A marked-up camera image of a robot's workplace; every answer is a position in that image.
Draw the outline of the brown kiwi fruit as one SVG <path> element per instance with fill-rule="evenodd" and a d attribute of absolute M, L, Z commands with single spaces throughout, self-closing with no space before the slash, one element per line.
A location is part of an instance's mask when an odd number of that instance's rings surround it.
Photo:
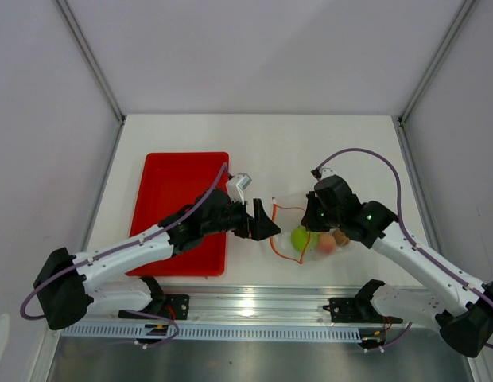
<path fill-rule="evenodd" d="M 350 239 L 338 228 L 332 233 L 333 237 L 335 238 L 336 245 L 338 247 L 345 247 L 349 245 Z"/>

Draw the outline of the clear zip top bag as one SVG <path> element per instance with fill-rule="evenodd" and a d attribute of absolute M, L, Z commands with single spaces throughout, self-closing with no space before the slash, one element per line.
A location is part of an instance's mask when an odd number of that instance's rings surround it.
<path fill-rule="evenodd" d="M 301 223 L 306 207 L 305 192 L 271 197 L 271 220 L 281 232 L 269 238 L 270 250 L 278 257 L 304 265 L 334 255 L 352 253 L 355 245 L 338 228 L 310 232 Z"/>

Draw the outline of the green apple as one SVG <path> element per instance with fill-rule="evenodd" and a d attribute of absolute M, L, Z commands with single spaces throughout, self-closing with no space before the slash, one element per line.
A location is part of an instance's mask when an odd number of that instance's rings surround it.
<path fill-rule="evenodd" d="M 291 231 L 290 239 L 295 251 L 303 252 L 304 248 L 311 251 L 317 244 L 318 235 L 300 226 Z"/>

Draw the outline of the pink peach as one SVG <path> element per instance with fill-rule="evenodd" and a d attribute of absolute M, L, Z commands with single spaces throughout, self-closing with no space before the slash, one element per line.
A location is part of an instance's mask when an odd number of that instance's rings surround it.
<path fill-rule="evenodd" d="M 331 255 L 337 247 L 336 239 L 333 235 L 321 234 L 318 236 L 315 250 L 321 255 Z"/>

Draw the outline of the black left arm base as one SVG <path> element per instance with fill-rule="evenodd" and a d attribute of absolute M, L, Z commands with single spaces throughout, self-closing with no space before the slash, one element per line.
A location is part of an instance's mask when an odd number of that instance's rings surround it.
<path fill-rule="evenodd" d="M 173 321 L 186 320 L 188 318 L 190 297 L 188 294 L 167 294 L 158 281 L 152 276 L 142 276 L 128 283 L 129 298 L 135 297 L 135 305 L 127 306 L 118 312 L 119 318 L 143 319 L 134 314 L 135 307 L 143 301 L 142 308 L 137 312 L 153 314 Z"/>

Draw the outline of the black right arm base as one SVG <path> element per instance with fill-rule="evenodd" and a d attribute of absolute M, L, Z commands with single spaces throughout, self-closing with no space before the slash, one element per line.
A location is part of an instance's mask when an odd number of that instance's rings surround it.
<path fill-rule="evenodd" d="M 330 314 L 334 323 L 350 324 L 382 324 L 387 318 L 394 324 L 402 324 L 401 318 L 394 316 L 382 316 L 371 304 L 374 292 L 385 283 L 377 279 L 371 279 L 352 298 L 334 297 L 328 299 L 328 304 L 322 309 Z"/>

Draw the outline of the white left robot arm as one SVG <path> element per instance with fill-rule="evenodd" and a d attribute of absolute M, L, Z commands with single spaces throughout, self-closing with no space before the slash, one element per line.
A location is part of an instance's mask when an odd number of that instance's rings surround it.
<path fill-rule="evenodd" d="M 254 199 L 253 208 L 249 214 L 245 203 L 232 200 L 220 189 L 208 190 L 193 204 L 120 244 L 76 254 L 56 249 L 33 283 L 42 318 L 50 329 L 58 330 L 91 314 L 139 311 L 147 318 L 158 317 L 165 300 L 152 281 L 119 286 L 113 278 L 191 251 L 206 236 L 232 232 L 242 239 L 263 241 L 280 233 L 260 199 Z"/>

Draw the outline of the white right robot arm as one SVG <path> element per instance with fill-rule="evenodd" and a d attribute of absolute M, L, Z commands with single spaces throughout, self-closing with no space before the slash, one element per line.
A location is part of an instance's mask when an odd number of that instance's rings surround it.
<path fill-rule="evenodd" d="M 379 280 L 362 289 L 355 312 L 364 321 L 393 316 L 438 332 L 459 354 L 475 358 L 493 335 L 493 280 L 478 279 L 422 244 L 402 218 L 377 201 L 362 203 L 347 182 L 320 175 L 307 193 L 302 225 L 310 232 L 339 229 L 349 240 L 384 255 L 432 292 L 424 297 Z"/>

